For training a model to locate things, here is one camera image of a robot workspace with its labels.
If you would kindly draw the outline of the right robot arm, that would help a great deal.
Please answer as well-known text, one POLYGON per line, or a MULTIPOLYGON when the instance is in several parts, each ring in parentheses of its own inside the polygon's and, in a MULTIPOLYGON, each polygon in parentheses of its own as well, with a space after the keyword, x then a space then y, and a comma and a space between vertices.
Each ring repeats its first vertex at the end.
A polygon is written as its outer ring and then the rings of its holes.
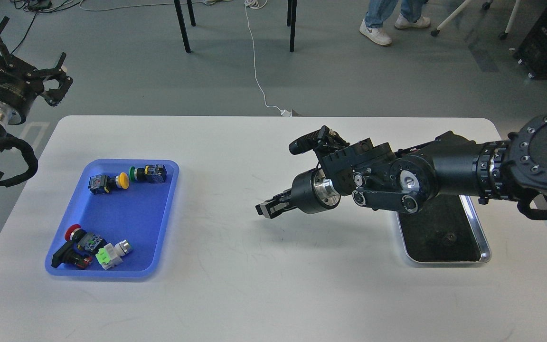
POLYGON ((438 195, 517 203, 525 217, 547 220, 547 114, 534 117, 506 140, 476 143, 447 131, 433 141, 394 152, 370 139, 350 144, 327 126, 295 139, 291 154, 315 152, 317 166, 290 189, 256 205, 273 219, 300 209, 334 209, 340 198, 373 210, 420 212, 438 195))

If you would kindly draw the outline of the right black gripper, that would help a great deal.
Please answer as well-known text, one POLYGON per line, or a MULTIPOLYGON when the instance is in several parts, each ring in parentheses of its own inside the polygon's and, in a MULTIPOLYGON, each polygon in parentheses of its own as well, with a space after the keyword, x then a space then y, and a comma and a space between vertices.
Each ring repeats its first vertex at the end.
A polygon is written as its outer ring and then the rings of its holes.
POLYGON ((286 189, 255 206, 259 216, 273 219, 282 213, 298 208, 304 213, 315 214, 336 208, 341 196, 334 189, 322 169, 300 173, 286 189))

